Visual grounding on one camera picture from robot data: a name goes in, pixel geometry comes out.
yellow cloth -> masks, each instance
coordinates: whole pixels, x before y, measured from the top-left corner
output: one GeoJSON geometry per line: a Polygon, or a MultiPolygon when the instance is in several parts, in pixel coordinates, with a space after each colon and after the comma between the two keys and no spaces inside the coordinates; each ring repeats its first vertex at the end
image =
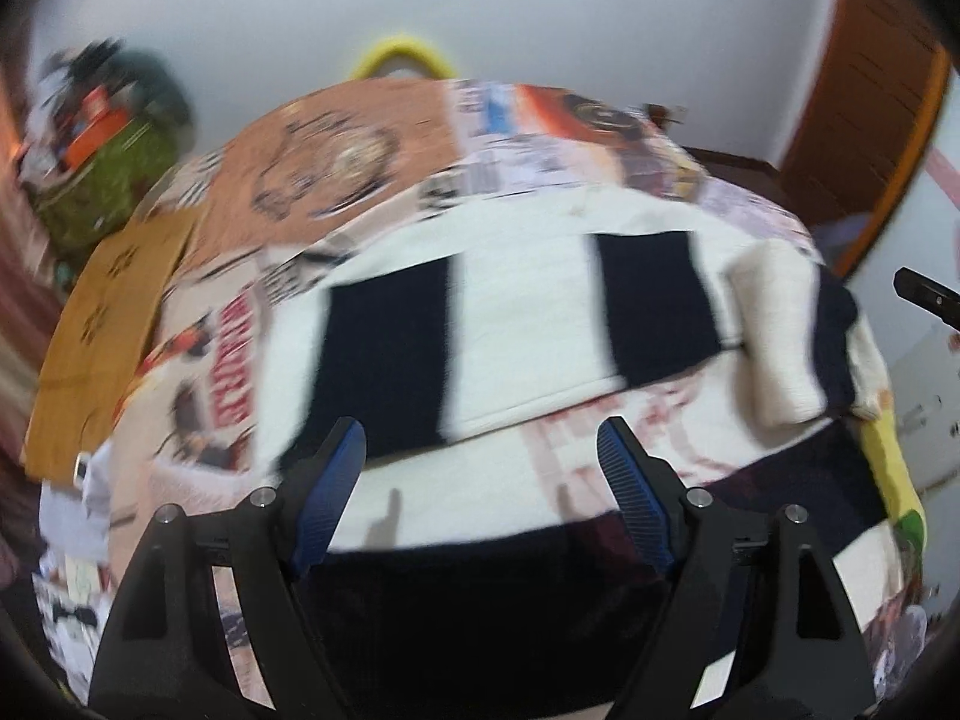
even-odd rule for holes
{"type": "Polygon", "coordinates": [[[904,527],[907,536],[923,549],[926,544],[926,515],[914,490],[904,453],[896,440],[893,400],[883,399],[880,418],[861,423],[860,447],[867,456],[880,496],[891,522],[904,527]]]}

black stripe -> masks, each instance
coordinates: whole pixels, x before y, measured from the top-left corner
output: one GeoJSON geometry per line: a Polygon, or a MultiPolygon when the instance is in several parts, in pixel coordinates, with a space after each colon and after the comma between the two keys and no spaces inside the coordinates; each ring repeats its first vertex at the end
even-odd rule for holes
{"type": "Polygon", "coordinates": [[[309,457],[340,416],[367,431],[368,457],[440,443],[448,260],[333,287],[304,427],[280,458],[309,457]]]}
{"type": "Polygon", "coordinates": [[[230,269],[232,269],[233,266],[235,266],[237,263],[242,263],[242,262],[247,261],[248,259],[250,259],[250,258],[251,258],[251,255],[253,255],[253,253],[254,253],[255,251],[256,251],[256,250],[253,250],[253,251],[244,251],[244,252],[242,252],[241,254],[237,254],[235,257],[232,257],[232,258],[230,258],[229,260],[227,260],[227,261],[225,261],[225,262],[222,262],[221,264],[219,264],[218,266],[216,266],[216,268],[211,268],[211,269],[210,269],[209,271],[207,271],[205,274],[203,274],[202,276],[200,276],[200,278],[198,278],[194,283],[195,283],[195,284],[203,284],[203,282],[205,282],[205,281],[209,281],[210,279],[216,278],[217,276],[219,276],[219,275],[221,275],[221,274],[225,274],[227,271],[229,271],[230,269]]]}
{"type": "Polygon", "coordinates": [[[720,352],[688,233],[595,235],[617,372],[643,386],[720,352]]]}
{"type": "MultiPolygon", "coordinates": [[[[838,422],[709,488],[754,511],[804,505],[832,554],[885,517],[838,422]]],[[[360,716],[418,720],[544,717],[611,701],[665,593],[618,512],[496,541],[330,554],[299,589],[360,716]]],[[[737,620],[722,623],[714,656],[733,648],[737,620]]]]}
{"type": "Polygon", "coordinates": [[[350,254],[349,252],[342,251],[326,252],[320,250],[304,250],[296,256],[301,258],[301,260],[304,260],[304,262],[312,265],[325,265],[333,268],[333,266],[337,266],[347,261],[350,254]]]}
{"type": "Polygon", "coordinates": [[[856,322],[856,316],[853,296],[836,276],[820,266],[810,354],[814,373],[827,396],[827,413],[831,415],[847,413],[856,398],[847,358],[847,332],[856,322]]]}

metal screw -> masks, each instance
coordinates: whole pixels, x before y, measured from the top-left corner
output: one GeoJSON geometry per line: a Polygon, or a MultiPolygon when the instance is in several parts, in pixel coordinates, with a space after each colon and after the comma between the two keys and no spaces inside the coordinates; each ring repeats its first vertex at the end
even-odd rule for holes
{"type": "Polygon", "coordinates": [[[806,522],[806,509],[800,504],[792,503],[786,509],[784,509],[784,514],[786,518],[791,522],[796,523],[797,525],[803,525],[806,522]]]}
{"type": "Polygon", "coordinates": [[[166,525],[168,522],[173,522],[179,517],[180,512],[181,508],[177,504],[165,503],[154,512],[154,519],[166,525]]]}
{"type": "Polygon", "coordinates": [[[686,499],[697,509],[705,509],[713,503],[713,496],[703,488],[693,488],[686,491],[686,499]]]}
{"type": "Polygon", "coordinates": [[[253,506],[265,509],[277,499],[277,491],[273,488],[257,488],[250,493],[250,502],[253,506]]]}

cardboard box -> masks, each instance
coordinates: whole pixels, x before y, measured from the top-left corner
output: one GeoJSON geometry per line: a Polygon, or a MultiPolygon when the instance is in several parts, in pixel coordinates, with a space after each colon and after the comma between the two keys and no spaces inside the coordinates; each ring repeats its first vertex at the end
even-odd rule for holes
{"type": "Polygon", "coordinates": [[[92,452],[109,437],[198,218],[200,210],[188,208],[131,223],[93,252],[40,370],[24,446],[32,478],[73,485],[78,452],[92,452]]]}

brown door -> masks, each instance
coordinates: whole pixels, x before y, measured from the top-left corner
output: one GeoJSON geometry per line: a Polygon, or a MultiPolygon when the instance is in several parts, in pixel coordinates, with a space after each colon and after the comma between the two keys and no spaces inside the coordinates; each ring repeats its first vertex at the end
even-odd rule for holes
{"type": "Polygon", "coordinates": [[[904,157],[937,42],[912,0],[839,0],[820,77],[781,171],[808,226],[872,212],[904,157]]]}

